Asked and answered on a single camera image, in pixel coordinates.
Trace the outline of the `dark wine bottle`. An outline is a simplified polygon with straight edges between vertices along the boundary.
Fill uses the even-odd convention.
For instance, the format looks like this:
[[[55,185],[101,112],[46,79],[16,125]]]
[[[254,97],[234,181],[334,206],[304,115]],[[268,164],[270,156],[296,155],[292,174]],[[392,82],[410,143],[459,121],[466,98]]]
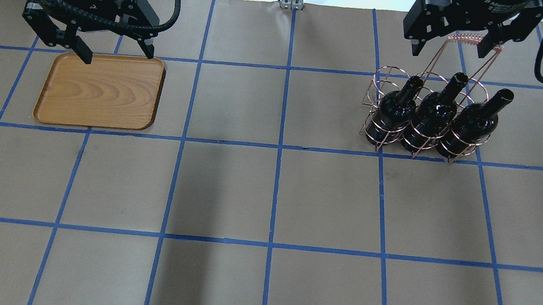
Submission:
[[[400,143],[411,156],[436,146],[446,134],[458,106],[455,99],[467,86],[469,77],[463,72],[455,73],[442,91],[426,95],[405,127]]]
[[[365,122],[364,135],[374,146],[383,147],[397,141],[413,118],[417,103],[415,97],[423,88],[423,80],[411,76],[400,90],[392,91],[379,99]]]
[[[498,125],[498,114],[513,101],[514,92],[503,88],[489,101],[464,108],[451,121],[449,130],[439,139],[436,151],[448,162],[472,154],[484,144]]]

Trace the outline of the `wooden tray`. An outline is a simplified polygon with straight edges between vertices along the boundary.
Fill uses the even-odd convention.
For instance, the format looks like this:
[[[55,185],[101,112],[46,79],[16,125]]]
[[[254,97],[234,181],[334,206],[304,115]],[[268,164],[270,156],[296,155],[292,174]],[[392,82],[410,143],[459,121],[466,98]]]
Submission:
[[[91,64],[70,53],[52,62],[33,110],[42,124],[144,130],[155,121],[165,63],[96,54]]]

